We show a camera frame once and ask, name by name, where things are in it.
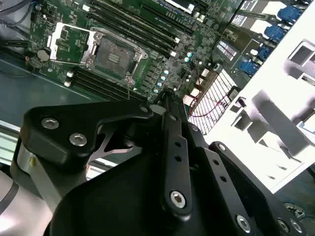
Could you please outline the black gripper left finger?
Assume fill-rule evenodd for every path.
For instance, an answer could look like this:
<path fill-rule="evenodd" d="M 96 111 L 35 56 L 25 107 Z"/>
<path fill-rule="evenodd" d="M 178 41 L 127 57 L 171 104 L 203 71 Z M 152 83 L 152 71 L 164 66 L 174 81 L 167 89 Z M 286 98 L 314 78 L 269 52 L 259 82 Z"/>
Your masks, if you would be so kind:
<path fill-rule="evenodd" d="M 158 158 L 162 209 L 189 218 L 192 193 L 185 120 L 179 98 L 163 90 L 153 104 L 110 101 L 32 108 L 24 115 L 21 145 L 61 171 L 77 173 L 93 160 L 135 147 Z"/>

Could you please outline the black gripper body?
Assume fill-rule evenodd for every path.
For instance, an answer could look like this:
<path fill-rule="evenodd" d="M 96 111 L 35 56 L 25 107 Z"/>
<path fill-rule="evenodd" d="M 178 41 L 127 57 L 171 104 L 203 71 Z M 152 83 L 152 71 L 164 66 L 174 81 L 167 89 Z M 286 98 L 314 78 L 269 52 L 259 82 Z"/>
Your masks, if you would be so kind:
<path fill-rule="evenodd" d="M 191 217 L 175 219 L 162 208 L 161 162 L 139 155 L 69 192 L 50 224 L 53 236 L 231 236 L 207 162 L 190 160 Z"/>

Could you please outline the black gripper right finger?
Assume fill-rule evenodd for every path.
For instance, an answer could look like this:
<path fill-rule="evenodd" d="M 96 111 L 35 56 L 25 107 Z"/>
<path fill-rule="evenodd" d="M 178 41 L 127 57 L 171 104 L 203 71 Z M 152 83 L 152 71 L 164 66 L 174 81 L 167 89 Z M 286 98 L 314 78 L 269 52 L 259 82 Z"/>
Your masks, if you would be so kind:
<path fill-rule="evenodd" d="M 178 236 L 304 236 L 306 229 L 232 151 L 206 144 L 172 96 L 172 216 Z"/>

